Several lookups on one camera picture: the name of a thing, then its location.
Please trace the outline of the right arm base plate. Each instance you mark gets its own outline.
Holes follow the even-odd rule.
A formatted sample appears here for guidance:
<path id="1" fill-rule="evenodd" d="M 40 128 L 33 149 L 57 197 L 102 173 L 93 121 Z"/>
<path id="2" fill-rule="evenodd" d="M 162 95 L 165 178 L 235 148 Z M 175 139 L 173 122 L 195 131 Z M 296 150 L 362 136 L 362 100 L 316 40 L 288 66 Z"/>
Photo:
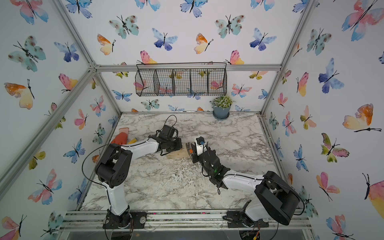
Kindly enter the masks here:
<path id="1" fill-rule="evenodd" d="M 269 223 L 264 222 L 262 219 L 253 221 L 244 212 L 241 211 L 227 211 L 223 220 L 227 222 L 229 228 L 267 228 Z"/>

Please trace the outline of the orange black claw hammer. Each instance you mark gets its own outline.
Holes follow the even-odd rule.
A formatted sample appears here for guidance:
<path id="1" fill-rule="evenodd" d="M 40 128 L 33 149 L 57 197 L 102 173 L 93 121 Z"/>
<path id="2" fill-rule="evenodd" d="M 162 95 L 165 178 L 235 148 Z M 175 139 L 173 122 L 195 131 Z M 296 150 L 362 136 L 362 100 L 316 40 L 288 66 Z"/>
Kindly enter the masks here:
<path id="1" fill-rule="evenodd" d="M 193 156 L 194 156 L 193 145 L 192 145 L 191 143 L 186 143 L 186 149 L 187 149 L 187 153 L 188 153 L 188 155 L 189 155 L 190 158 L 192 159 Z"/>

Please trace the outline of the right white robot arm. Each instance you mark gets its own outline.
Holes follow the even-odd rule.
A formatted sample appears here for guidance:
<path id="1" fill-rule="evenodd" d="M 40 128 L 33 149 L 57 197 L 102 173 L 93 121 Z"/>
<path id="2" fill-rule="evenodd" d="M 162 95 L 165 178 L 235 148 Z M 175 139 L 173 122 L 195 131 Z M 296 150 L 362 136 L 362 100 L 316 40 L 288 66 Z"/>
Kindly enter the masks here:
<path id="1" fill-rule="evenodd" d="M 215 150 L 200 145 L 187 144 L 187 152 L 194 164 L 202 166 L 203 176 L 219 190 L 240 190 L 254 194 L 256 200 L 248 201 L 240 211 L 240 221 L 252 225 L 271 218 L 288 226 L 301 202 L 299 194 L 273 171 L 264 175 L 239 173 L 221 164 Z"/>

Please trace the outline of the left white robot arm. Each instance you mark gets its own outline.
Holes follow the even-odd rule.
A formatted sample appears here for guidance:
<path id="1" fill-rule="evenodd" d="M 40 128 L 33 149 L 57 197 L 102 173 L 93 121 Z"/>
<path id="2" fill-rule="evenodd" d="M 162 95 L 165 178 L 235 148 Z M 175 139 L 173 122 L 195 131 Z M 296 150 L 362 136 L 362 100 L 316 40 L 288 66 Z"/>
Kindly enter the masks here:
<path id="1" fill-rule="evenodd" d="M 109 144 L 95 168 L 95 173 L 101 184 L 106 187 L 110 212 L 120 217 L 129 211 L 124 182 L 133 160 L 157 152 L 164 156 L 181 148 L 179 131 L 168 125 L 163 125 L 162 129 L 157 130 L 145 141 L 131 145 Z"/>

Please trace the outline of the wooden block with nails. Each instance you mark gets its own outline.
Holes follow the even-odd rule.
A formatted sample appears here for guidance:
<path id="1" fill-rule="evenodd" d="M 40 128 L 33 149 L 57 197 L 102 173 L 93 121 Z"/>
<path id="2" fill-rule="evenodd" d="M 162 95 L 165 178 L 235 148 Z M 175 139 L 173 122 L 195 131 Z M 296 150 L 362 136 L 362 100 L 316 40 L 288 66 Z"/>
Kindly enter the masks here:
<path id="1" fill-rule="evenodd" d="M 185 158 L 189 159 L 190 154 L 188 149 L 186 147 L 183 147 L 180 150 L 167 154 L 166 157 L 167 159 L 171 159 L 171 160 L 178 160 L 178 159 L 185 159 Z"/>

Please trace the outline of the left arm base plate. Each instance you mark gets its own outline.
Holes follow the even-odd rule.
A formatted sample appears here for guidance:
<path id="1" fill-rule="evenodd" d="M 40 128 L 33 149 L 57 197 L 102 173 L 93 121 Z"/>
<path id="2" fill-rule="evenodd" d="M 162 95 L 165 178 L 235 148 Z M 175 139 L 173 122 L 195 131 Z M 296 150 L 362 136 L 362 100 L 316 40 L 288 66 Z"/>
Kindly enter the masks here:
<path id="1" fill-rule="evenodd" d="M 124 212 L 122 215 L 117 216 L 110 210 L 107 210 L 106 219 L 104 220 L 104 230 L 118 230 L 118 229 L 144 229 L 147 221 L 146 212 Z"/>

